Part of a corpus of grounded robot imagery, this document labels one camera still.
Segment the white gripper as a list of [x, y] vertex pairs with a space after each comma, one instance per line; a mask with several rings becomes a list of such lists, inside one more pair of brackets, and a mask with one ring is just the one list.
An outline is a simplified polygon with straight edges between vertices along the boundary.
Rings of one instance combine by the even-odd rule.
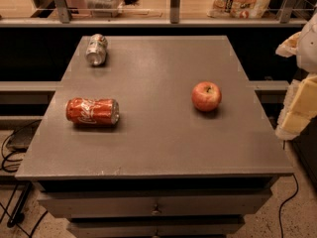
[[[297, 66], [317, 73], [317, 14], [297, 32], [280, 44], [275, 53], [289, 58], [296, 55]], [[317, 74], [308, 74], [301, 81], [293, 79], [287, 88], [283, 108], [277, 119], [275, 135], [293, 140], [317, 116]]]

